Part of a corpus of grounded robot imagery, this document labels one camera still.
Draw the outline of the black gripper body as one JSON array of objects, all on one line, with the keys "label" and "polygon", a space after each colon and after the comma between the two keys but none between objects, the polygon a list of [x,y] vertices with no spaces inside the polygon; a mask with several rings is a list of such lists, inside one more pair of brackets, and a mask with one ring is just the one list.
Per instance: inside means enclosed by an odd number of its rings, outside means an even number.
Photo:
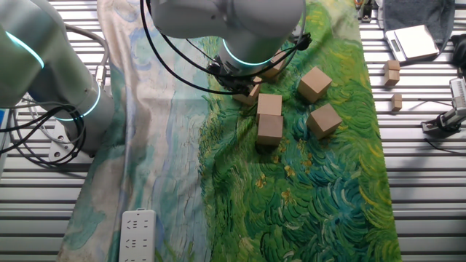
[{"label": "black gripper body", "polygon": [[223,66],[220,60],[215,60],[217,63],[222,66],[222,77],[216,78],[216,81],[227,91],[242,91],[245,89],[245,85],[248,82],[251,82],[252,79],[244,79],[238,76],[232,76],[226,71],[226,68]]}]

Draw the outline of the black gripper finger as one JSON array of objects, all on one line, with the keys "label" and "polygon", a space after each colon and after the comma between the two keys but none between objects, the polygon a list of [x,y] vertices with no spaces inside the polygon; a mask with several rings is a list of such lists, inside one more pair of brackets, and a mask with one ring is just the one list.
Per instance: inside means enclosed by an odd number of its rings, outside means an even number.
[{"label": "black gripper finger", "polygon": [[260,93],[261,81],[251,81],[245,85],[245,89],[241,91],[241,95],[257,95]]},{"label": "black gripper finger", "polygon": [[222,66],[216,61],[210,62],[206,68],[208,73],[216,78],[222,77]]}]

